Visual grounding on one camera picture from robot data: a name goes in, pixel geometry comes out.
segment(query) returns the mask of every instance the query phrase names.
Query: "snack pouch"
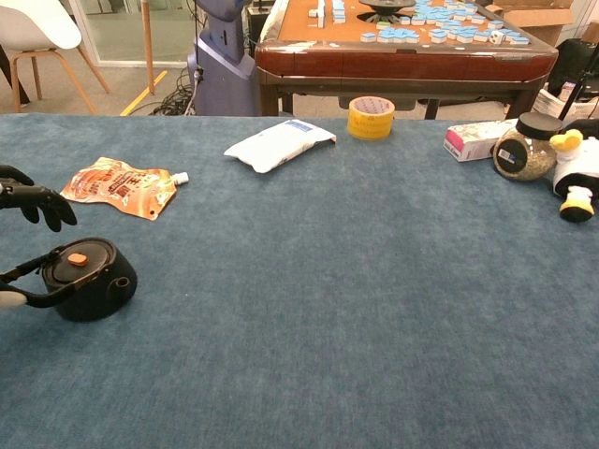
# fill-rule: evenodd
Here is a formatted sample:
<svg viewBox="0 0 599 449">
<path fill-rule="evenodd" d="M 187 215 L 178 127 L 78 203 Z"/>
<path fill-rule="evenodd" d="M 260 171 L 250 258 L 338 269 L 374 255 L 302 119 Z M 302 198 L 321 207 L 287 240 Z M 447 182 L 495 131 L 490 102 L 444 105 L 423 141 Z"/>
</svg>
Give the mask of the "snack pouch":
<svg viewBox="0 0 599 449">
<path fill-rule="evenodd" d="M 329 131 L 303 122 L 287 120 L 229 147 L 225 156 L 237 157 L 257 173 L 266 173 L 312 148 L 317 142 L 337 137 Z"/>
<path fill-rule="evenodd" d="M 109 203 L 118 210 L 155 220 L 177 191 L 177 183 L 161 168 L 137 169 L 100 157 L 78 171 L 61 195 L 80 203 Z"/>
</svg>

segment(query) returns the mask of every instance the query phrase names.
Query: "yellow tape roll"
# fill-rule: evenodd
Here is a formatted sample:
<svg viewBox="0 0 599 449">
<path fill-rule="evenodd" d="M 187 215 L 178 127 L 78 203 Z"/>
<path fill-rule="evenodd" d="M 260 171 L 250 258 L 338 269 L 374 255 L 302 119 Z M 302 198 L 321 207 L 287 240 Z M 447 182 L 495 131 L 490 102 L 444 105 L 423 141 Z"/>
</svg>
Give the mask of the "yellow tape roll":
<svg viewBox="0 0 599 449">
<path fill-rule="evenodd" d="M 355 138 L 377 140 L 391 133 L 395 105 L 378 96 L 361 96 L 349 103 L 347 131 Z"/>
</svg>

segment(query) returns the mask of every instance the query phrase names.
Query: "glass door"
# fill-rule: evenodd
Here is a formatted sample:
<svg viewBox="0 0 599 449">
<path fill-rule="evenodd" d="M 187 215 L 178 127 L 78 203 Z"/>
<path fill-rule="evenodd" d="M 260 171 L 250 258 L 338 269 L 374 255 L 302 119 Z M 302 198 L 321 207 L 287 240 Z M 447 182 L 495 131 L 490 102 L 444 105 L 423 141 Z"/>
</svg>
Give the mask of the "glass door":
<svg viewBox="0 0 599 449">
<path fill-rule="evenodd" d="M 61 1 L 99 65 L 145 64 L 140 0 Z M 184 66 L 194 48 L 194 0 L 150 0 L 149 6 L 154 66 Z"/>
</svg>

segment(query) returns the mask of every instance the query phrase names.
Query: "robot finger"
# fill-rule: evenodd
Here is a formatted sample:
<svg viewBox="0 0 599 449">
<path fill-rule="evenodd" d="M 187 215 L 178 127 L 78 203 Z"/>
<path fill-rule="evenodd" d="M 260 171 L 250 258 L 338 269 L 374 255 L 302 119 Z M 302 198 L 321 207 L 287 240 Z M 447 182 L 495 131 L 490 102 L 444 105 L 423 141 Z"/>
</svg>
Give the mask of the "robot finger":
<svg viewBox="0 0 599 449">
<path fill-rule="evenodd" d="M 61 196 L 56 196 L 51 205 L 51 208 L 55 210 L 60 219 L 65 222 L 67 225 L 76 225 L 77 217 L 75 216 L 75 212 L 71 209 L 71 205 Z"/>
<path fill-rule="evenodd" d="M 0 166 L 0 178 L 11 178 L 16 182 L 25 185 L 34 185 L 34 180 L 25 175 L 22 171 L 12 166 Z"/>
<path fill-rule="evenodd" d="M 21 208 L 22 214 L 31 223 L 39 223 L 39 212 L 37 208 Z"/>
<path fill-rule="evenodd" d="M 41 211 L 44 213 L 46 225 L 48 225 L 52 231 L 59 232 L 62 227 L 60 215 L 53 209 L 41 208 Z"/>
</svg>

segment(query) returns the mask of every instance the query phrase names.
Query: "orange snack pouch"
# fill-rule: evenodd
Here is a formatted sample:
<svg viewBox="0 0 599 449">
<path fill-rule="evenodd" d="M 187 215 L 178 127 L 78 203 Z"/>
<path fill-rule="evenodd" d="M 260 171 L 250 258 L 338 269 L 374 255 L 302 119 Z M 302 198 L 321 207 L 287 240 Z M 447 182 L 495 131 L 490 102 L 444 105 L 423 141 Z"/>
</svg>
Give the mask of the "orange snack pouch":
<svg viewBox="0 0 599 449">
<path fill-rule="evenodd" d="M 100 157 L 78 171 L 61 195 L 80 203 L 109 203 L 118 210 L 155 220 L 177 191 L 175 177 L 161 168 L 138 169 Z"/>
</svg>

